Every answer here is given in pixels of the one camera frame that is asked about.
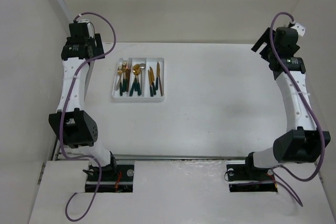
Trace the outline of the silver rose fork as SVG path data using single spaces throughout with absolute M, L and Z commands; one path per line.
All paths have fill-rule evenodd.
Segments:
M 121 82 L 121 79 L 122 79 L 122 65 L 119 65 L 118 68 L 117 68 L 117 76 L 116 76 L 116 84 L 114 86 L 114 89 L 116 91 L 119 90 L 119 87 L 120 87 L 120 82 Z

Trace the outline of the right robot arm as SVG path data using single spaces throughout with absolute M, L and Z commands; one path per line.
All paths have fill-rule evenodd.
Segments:
M 286 163 L 314 163 L 322 154 L 321 145 L 330 143 L 330 133 L 318 129 L 316 117 L 310 113 L 305 64 L 302 58 L 295 57 L 300 48 L 298 39 L 304 33 L 305 28 L 295 22 L 276 30 L 267 28 L 252 47 L 273 72 L 285 107 L 287 131 L 271 148 L 246 157 L 243 172 L 250 179 L 259 176 L 263 169 Z

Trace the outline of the silver spoon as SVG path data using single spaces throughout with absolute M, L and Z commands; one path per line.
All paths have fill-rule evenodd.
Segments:
M 144 71 L 146 69 L 146 64 L 145 63 L 139 64 L 139 69 L 140 69 L 141 95 L 144 96 Z

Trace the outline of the gold knife green handle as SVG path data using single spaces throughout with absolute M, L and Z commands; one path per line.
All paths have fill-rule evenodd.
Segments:
M 159 89 L 159 80 L 160 80 L 160 63 L 157 62 L 156 64 L 156 82 L 155 82 L 155 89 Z
M 149 77 L 150 96 L 151 96 L 151 97 L 154 97 L 154 92 L 153 92 L 153 87 L 152 87 L 152 79 L 151 79 L 150 70 L 148 70 L 148 77 Z
M 154 72 L 153 72 L 152 67 L 150 67 L 150 74 L 151 74 L 151 79 L 152 79 L 153 92 L 154 92 L 154 96 L 155 96 L 156 95 L 156 89 L 155 89 L 155 83 L 154 83 Z

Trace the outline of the rose gold knife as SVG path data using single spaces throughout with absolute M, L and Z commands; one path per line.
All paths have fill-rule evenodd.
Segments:
M 161 82 L 161 75 L 159 80 L 159 89 L 160 89 L 160 95 L 163 96 L 163 88 L 162 88 L 162 82 Z

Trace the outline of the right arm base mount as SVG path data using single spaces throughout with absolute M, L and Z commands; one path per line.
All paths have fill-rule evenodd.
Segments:
M 226 164 L 224 178 L 231 193 L 277 193 L 274 175 L 264 168 L 248 168 L 245 164 Z

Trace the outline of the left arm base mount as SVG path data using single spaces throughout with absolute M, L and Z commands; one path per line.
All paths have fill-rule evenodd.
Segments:
M 85 192 L 93 193 L 96 189 L 99 170 L 98 167 L 89 165 L 83 172 L 87 175 Z M 106 166 L 102 168 L 99 193 L 132 193 L 134 179 L 133 164 L 118 164 L 116 167 Z

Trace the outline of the gold fork green handle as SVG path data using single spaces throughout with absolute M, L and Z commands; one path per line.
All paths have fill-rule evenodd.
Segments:
M 123 72 L 122 91 L 123 92 L 126 92 L 127 90 L 127 71 L 128 71 L 128 62 L 124 61 L 122 63 L 122 72 Z

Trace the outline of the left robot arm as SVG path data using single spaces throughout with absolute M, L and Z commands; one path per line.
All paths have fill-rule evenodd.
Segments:
M 69 24 L 70 36 L 61 52 L 63 65 L 62 92 L 56 112 L 48 116 L 48 122 L 56 134 L 62 154 L 69 159 L 65 148 L 79 153 L 80 158 L 93 160 L 86 171 L 99 174 L 105 180 L 117 176 L 118 168 L 113 154 L 98 140 L 98 126 L 85 111 L 86 82 L 90 60 L 103 56 L 100 34 L 87 19 Z

